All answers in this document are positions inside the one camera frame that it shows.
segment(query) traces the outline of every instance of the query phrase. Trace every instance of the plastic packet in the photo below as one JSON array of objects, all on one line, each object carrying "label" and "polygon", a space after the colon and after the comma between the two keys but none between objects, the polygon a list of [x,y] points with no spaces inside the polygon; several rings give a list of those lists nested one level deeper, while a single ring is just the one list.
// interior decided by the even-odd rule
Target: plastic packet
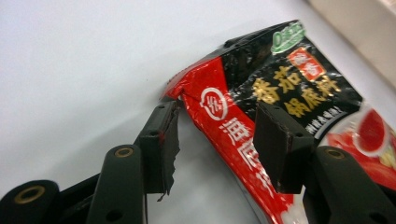
[{"label": "plastic packet", "polygon": [[[364,145],[363,136],[370,136],[357,131],[367,117],[367,112],[356,113],[361,96],[305,36],[299,21],[228,40],[175,75],[163,96],[184,101],[194,124],[273,223],[307,221],[301,197],[277,194],[259,162],[252,144],[258,101],[285,109],[315,136],[317,144],[349,146],[350,152],[352,145]],[[383,124],[384,138],[378,142],[389,141],[387,150],[360,155],[356,149],[352,154],[360,155],[358,162],[374,181],[396,189],[394,132],[385,122],[374,123],[379,129]],[[349,132],[352,142],[344,134]]]}]

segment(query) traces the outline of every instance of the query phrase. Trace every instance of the white table surface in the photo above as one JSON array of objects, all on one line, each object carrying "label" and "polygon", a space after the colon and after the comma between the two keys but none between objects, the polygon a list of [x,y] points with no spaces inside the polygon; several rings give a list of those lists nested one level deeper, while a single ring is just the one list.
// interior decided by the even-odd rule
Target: white table surface
[{"label": "white table surface", "polygon": [[[97,174],[174,74],[227,39],[294,19],[395,128],[395,92],[303,0],[1,1],[0,197],[30,180],[66,189]],[[160,203],[148,197],[149,223],[259,223],[185,111],[179,140],[175,185]]]}]

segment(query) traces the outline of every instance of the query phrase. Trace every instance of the logo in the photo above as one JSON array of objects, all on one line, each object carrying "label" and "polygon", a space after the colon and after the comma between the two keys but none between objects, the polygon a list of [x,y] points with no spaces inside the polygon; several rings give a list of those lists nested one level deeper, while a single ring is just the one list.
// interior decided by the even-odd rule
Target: logo
[{"label": "logo", "polygon": [[305,30],[303,25],[297,21],[290,26],[285,27],[282,31],[275,32],[273,35],[273,46],[271,51],[274,54],[284,52],[291,49],[303,40]]},{"label": "logo", "polygon": [[288,59],[309,81],[314,81],[326,73],[320,62],[304,48],[297,48]]},{"label": "logo", "polygon": [[222,120],[228,113],[224,95],[216,88],[206,88],[202,91],[200,106],[213,120]]}]

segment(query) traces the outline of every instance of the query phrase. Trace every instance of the green label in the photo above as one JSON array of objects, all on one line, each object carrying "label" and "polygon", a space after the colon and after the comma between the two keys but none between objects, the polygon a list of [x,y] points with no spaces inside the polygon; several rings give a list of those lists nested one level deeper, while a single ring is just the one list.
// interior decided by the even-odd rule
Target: green label
[{"label": "green label", "polygon": [[299,21],[292,23],[282,31],[274,33],[271,51],[277,54],[291,49],[303,40],[304,34],[305,30]]}]

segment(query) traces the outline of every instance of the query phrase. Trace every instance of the sauce packet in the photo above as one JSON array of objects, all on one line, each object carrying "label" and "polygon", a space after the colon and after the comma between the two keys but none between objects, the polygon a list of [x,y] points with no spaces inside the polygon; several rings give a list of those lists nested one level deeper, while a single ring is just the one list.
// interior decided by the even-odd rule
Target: sauce packet
[{"label": "sauce packet", "polygon": [[258,159],[252,139],[259,101],[283,108],[317,145],[347,150],[376,183],[396,189],[394,131],[305,36],[300,21],[226,41],[176,74],[165,96],[184,101],[196,127],[260,208],[256,213],[273,223],[307,220],[301,197],[276,193]]}]

